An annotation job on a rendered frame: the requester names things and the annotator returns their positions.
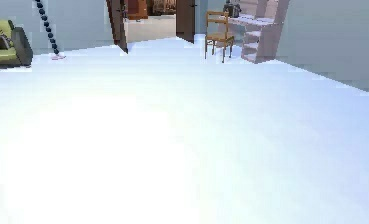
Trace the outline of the orange brown cupboard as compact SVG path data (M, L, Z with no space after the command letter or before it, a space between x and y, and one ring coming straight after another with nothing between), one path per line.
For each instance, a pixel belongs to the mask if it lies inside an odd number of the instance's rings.
M147 2L146 0L128 0L127 12L130 20L147 19Z

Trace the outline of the dark brown room door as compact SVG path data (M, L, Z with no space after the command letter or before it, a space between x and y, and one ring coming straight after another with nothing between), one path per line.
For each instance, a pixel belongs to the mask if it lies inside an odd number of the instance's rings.
M124 53L128 53L123 18L124 0L106 0L106 3L114 44Z
M194 42L195 0L176 0L176 36Z

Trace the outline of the floor lamp with beaded pole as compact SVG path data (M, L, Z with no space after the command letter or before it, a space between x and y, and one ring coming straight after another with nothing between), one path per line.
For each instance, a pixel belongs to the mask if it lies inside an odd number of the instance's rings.
M51 59L52 60L64 59L65 56L60 54L60 51L59 51L59 48L58 48L58 45L57 45L57 42L56 42L56 39L55 39L55 35L52 32L52 28L50 26L49 19L48 19L48 16L46 14L46 11L44 9L44 5L43 5L42 0L33 0L33 1L36 4L37 11L40 15L40 19L43 21L42 22L43 26L45 28L45 31L47 32L47 37L48 37L48 40L51 44L51 48L52 48L52 51L53 51L53 56L51 57Z

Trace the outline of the pinkish desk with shelves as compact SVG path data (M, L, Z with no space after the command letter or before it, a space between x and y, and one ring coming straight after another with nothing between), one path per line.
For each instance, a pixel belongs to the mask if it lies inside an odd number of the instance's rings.
M229 23L245 28L241 58L252 63L274 60L290 0L225 0L238 5L239 16Z

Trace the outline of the wooden chair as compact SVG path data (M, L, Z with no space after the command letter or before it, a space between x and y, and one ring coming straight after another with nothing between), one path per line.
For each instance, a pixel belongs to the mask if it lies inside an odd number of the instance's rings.
M229 13L227 11L207 11L206 12L206 27L209 27L211 23L223 25L225 29L223 31L205 34L205 53L204 58L207 58L208 47L212 47L212 54L215 54L215 48L218 43L222 44L222 62L225 62L226 49L229 49L229 57L232 57L233 45L235 37L229 32Z

